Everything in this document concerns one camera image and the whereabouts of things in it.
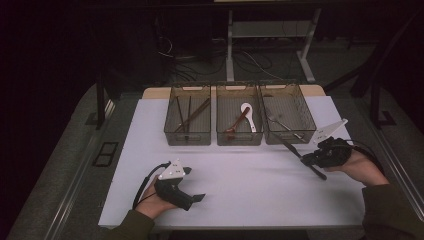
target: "person's left hand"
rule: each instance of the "person's left hand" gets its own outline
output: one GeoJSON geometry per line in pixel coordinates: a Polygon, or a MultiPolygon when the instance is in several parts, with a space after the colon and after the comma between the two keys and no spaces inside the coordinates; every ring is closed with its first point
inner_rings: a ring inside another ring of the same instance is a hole
{"type": "Polygon", "coordinates": [[[177,208],[174,204],[162,200],[155,190],[155,182],[157,181],[158,176],[156,175],[153,181],[150,183],[149,187],[144,191],[142,200],[137,207],[136,211],[148,216],[151,219],[157,218],[163,212],[177,208]]]}

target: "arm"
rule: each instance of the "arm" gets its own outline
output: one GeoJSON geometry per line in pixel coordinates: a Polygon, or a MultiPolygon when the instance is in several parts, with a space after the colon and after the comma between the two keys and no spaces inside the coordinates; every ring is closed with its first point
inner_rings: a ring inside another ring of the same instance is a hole
{"type": "Polygon", "coordinates": [[[325,169],[342,171],[366,187],[362,190],[365,216],[362,222],[367,239],[424,239],[421,222],[396,187],[363,154],[353,150],[343,165],[325,169]]]}
{"type": "Polygon", "coordinates": [[[156,195],[154,188],[156,180],[157,176],[143,193],[142,201],[135,210],[128,211],[121,225],[109,231],[105,240],[147,239],[154,226],[153,220],[163,212],[176,208],[173,204],[162,200],[156,195]]]}

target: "black cable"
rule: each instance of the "black cable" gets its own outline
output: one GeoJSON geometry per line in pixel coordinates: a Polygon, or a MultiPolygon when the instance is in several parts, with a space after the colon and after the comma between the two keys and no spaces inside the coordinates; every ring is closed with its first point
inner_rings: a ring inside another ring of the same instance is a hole
{"type": "MultiPolygon", "coordinates": [[[[222,70],[222,68],[224,67],[224,63],[225,63],[225,58],[222,58],[222,61],[220,62],[220,65],[218,66],[218,68],[217,68],[217,69],[213,70],[212,72],[203,73],[203,72],[199,72],[199,71],[195,70],[195,69],[194,69],[194,68],[192,68],[192,67],[189,67],[189,66],[184,65],[184,64],[182,64],[182,63],[176,62],[177,66],[181,66],[181,67],[184,67],[184,68],[189,69],[190,71],[188,71],[188,72],[192,72],[192,73],[195,73],[196,75],[202,75],[202,76],[208,76],[208,75],[212,75],[212,74],[215,74],[215,73],[217,73],[217,72],[220,72],[220,71],[222,70]]],[[[177,66],[175,67],[175,70],[176,70],[176,71],[179,71],[179,72],[187,72],[187,71],[178,70],[178,69],[177,69],[177,66]]]]}
{"type": "Polygon", "coordinates": [[[155,168],[154,168],[154,169],[153,169],[153,170],[149,173],[149,175],[148,175],[147,177],[145,177],[145,178],[144,178],[143,183],[141,184],[140,188],[139,188],[139,189],[138,189],[138,191],[137,191],[137,194],[135,195],[135,198],[134,198],[134,201],[133,201],[133,210],[137,207],[137,205],[138,205],[141,201],[143,201],[144,199],[146,199],[146,198],[144,198],[144,199],[142,199],[141,201],[139,200],[139,199],[140,199],[141,194],[143,193],[144,189],[146,188],[146,185],[147,185],[147,183],[149,182],[150,177],[153,175],[153,173],[155,173],[155,172],[156,172],[159,168],[167,168],[167,167],[169,167],[169,165],[171,165],[171,162],[163,163],[163,164],[161,164],[161,165],[159,165],[159,166],[155,167],[155,168]]]}
{"type": "Polygon", "coordinates": [[[248,72],[248,73],[263,73],[262,71],[252,71],[252,70],[249,70],[249,69],[247,69],[247,68],[245,68],[245,67],[242,67],[241,65],[240,65],[240,63],[239,63],[239,61],[241,61],[240,59],[238,59],[235,55],[233,55],[233,61],[237,64],[237,66],[239,67],[239,68],[241,68],[243,71],[245,71],[245,72],[248,72]]]}
{"type": "Polygon", "coordinates": [[[185,76],[183,76],[183,75],[181,75],[181,74],[179,74],[177,72],[171,72],[171,73],[175,74],[175,81],[176,82],[178,82],[178,77],[184,78],[185,81],[187,81],[187,82],[190,82],[191,81],[189,78],[187,78],[187,77],[185,77],[185,76]]]}
{"type": "Polygon", "coordinates": [[[213,52],[212,54],[214,55],[210,56],[209,58],[202,57],[201,59],[199,59],[199,57],[195,55],[189,56],[189,57],[175,57],[175,61],[178,63],[200,62],[205,60],[211,60],[212,58],[215,58],[215,57],[225,56],[227,52],[224,50],[217,50],[213,52]]]}
{"type": "Polygon", "coordinates": [[[236,45],[234,44],[233,46],[233,51],[249,51],[249,52],[259,52],[259,51],[270,51],[270,50],[277,50],[279,48],[282,47],[286,47],[289,45],[292,45],[294,43],[294,41],[288,39],[290,42],[288,43],[281,43],[281,44],[275,44],[275,46],[270,46],[270,47],[255,47],[255,46],[240,46],[240,45],[236,45]]]}
{"type": "Polygon", "coordinates": [[[240,52],[240,53],[242,53],[243,54],[243,56],[245,57],[245,58],[247,58],[249,61],[244,61],[244,60],[240,60],[241,62],[243,62],[243,63],[246,63],[246,64],[248,64],[248,65],[252,65],[252,66],[254,66],[254,67],[256,67],[256,68],[258,68],[259,67],[259,69],[261,69],[261,70],[263,70],[263,69],[270,69],[270,68],[272,68],[272,66],[273,66],[273,63],[272,63],[272,60],[269,58],[269,57],[267,57],[267,56],[265,56],[265,55],[263,55],[263,54],[259,54],[259,55],[261,55],[261,57],[263,57],[264,59],[266,59],[267,61],[268,61],[268,63],[269,63],[269,66],[262,66],[262,64],[259,64],[257,61],[256,61],[256,59],[254,59],[253,58],[253,56],[252,56],[252,54],[250,54],[250,53],[248,53],[248,52],[246,52],[246,51],[233,51],[234,53],[237,53],[237,52],[240,52]]]}
{"type": "Polygon", "coordinates": [[[184,77],[185,76],[185,78],[188,79],[189,82],[191,82],[191,81],[193,81],[193,82],[197,81],[197,77],[191,76],[190,74],[188,74],[188,72],[186,72],[186,71],[180,71],[178,69],[175,69],[175,70],[176,70],[176,74],[177,75],[179,75],[180,77],[184,77]]]}
{"type": "Polygon", "coordinates": [[[346,141],[348,141],[348,142],[352,142],[353,144],[356,144],[356,143],[361,144],[361,145],[362,145],[362,147],[367,148],[368,152],[370,152],[370,153],[374,156],[374,158],[377,158],[377,155],[375,155],[375,153],[374,153],[374,151],[372,150],[372,148],[371,148],[371,147],[369,147],[367,144],[365,144],[365,143],[363,143],[363,142],[360,142],[360,141],[357,141],[357,140],[353,140],[353,139],[347,139],[346,141]]]}
{"type": "Polygon", "coordinates": [[[281,25],[281,30],[283,30],[283,33],[284,33],[284,36],[285,37],[287,37],[287,33],[286,33],[286,31],[284,30],[284,23],[285,23],[286,21],[283,21],[283,25],[281,25]]]}
{"type": "Polygon", "coordinates": [[[371,162],[373,162],[374,164],[375,164],[375,166],[377,166],[377,168],[378,168],[378,170],[380,170],[380,172],[384,175],[384,176],[386,176],[386,173],[384,172],[384,168],[383,168],[383,165],[381,164],[381,162],[376,158],[376,157],[373,157],[368,151],[366,151],[365,149],[363,149],[363,148],[360,148],[360,147],[358,147],[358,146],[355,146],[354,147],[354,149],[356,150],[356,151],[358,151],[358,152],[360,152],[360,153],[362,153],[362,154],[364,154],[365,156],[367,156],[370,160],[371,160],[371,162]]]}
{"type": "Polygon", "coordinates": [[[156,194],[156,192],[154,192],[154,193],[150,194],[149,196],[147,196],[147,197],[145,197],[145,198],[141,199],[140,201],[138,201],[138,203],[141,203],[142,201],[144,201],[144,200],[148,199],[149,197],[151,197],[151,196],[153,196],[153,195],[155,195],[155,194],[156,194]]]}

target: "metal stand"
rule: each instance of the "metal stand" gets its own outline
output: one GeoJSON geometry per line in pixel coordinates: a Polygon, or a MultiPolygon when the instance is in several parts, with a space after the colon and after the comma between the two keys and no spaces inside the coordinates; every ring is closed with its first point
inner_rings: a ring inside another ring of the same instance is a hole
{"type": "Polygon", "coordinates": [[[408,28],[409,24],[415,18],[416,15],[421,11],[422,8],[418,9],[408,20],[395,32],[393,37],[388,41],[379,44],[376,47],[371,57],[360,67],[354,69],[353,71],[347,73],[341,78],[333,81],[332,83],[325,86],[324,91],[328,92],[335,87],[349,81],[355,76],[360,76],[351,89],[351,94],[354,97],[363,97],[371,87],[371,107],[370,107],[370,118],[372,123],[377,129],[381,129],[383,125],[395,125],[395,121],[386,111],[383,111],[382,114],[386,118],[385,120],[379,119],[379,105],[380,105],[380,87],[382,79],[377,79],[377,75],[380,72],[383,64],[391,53],[393,47],[402,37],[405,30],[408,28]]]}
{"type": "Polygon", "coordinates": [[[315,10],[314,17],[312,18],[312,22],[309,25],[308,33],[305,38],[305,45],[302,48],[302,51],[297,52],[297,58],[300,61],[300,65],[302,66],[303,72],[305,73],[306,80],[309,83],[314,83],[315,78],[312,74],[312,70],[309,67],[309,63],[306,60],[306,56],[308,55],[309,47],[311,46],[312,40],[314,38],[315,29],[318,25],[319,15],[321,14],[321,8],[315,10]]]}
{"type": "MultiPolygon", "coordinates": [[[[309,51],[309,47],[311,46],[312,40],[314,38],[314,33],[315,33],[315,29],[317,27],[318,24],[318,19],[319,19],[319,15],[321,13],[321,9],[315,9],[314,12],[314,16],[312,18],[312,21],[310,21],[308,30],[305,33],[305,43],[304,46],[302,48],[301,51],[297,51],[297,57],[300,61],[300,64],[302,66],[303,72],[306,76],[306,80],[309,83],[314,83],[315,82],[315,78],[314,75],[312,74],[312,70],[309,67],[309,63],[306,60],[306,56],[308,55],[308,51],[309,51]]],[[[227,67],[227,81],[229,82],[233,82],[234,81],[234,65],[233,65],[233,59],[232,59],[232,39],[233,37],[299,37],[299,36],[303,36],[302,34],[299,35],[293,35],[293,34],[288,34],[288,35],[282,35],[282,34],[275,34],[275,33],[266,33],[264,34],[264,31],[261,31],[263,29],[258,28],[257,33],[255,34],[255,29],[253,28],[244,28],[244,30],[246,31],[245,34],[242,35],[237,35],[234,34],[234,30],[233,29],[233,12],[230,10],[229,11],[229,16],[228,16],[228,41],[227,41],[227,59],[226,59],[226,67],[227,67]]],[[[254,26],[258,26],[258,24],[265,24],[265,23],[261,23],[261,22],[253,22],[252,23],[254,26]]]]}

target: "white table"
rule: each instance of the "white table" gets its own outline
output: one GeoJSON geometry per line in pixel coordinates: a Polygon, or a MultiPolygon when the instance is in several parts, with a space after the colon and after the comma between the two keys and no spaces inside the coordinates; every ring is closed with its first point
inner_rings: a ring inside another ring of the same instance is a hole
{"type": "MultiPolygon", "coordinates": [[[[330,97],[306,100],[318,128],[341,119],[330,97]]],[[[193,169],[179,184],[180,189],[206,196],[189,211],[175,209],[160,216],[155,221],[158,231],[361,225],[361,183],[340,172],[325,173],[328,179],[323,181],[284,146],[267,145],[264,139],[255,147],[223,147],[216,144],[213,131],[210,146],[170,147],[163,133],[167,106],[167,99],[139,100],[100,226],[119,225],[144,177],[157,165],[176,159],[193,169]]],[[[213,98],[212,130],[215,107],[213,98]]],[[[333,136],[349,138],[344,127],[333,136]]],[[[296,147],[301,154],[316,149],[313,144],[296,147]]]]}

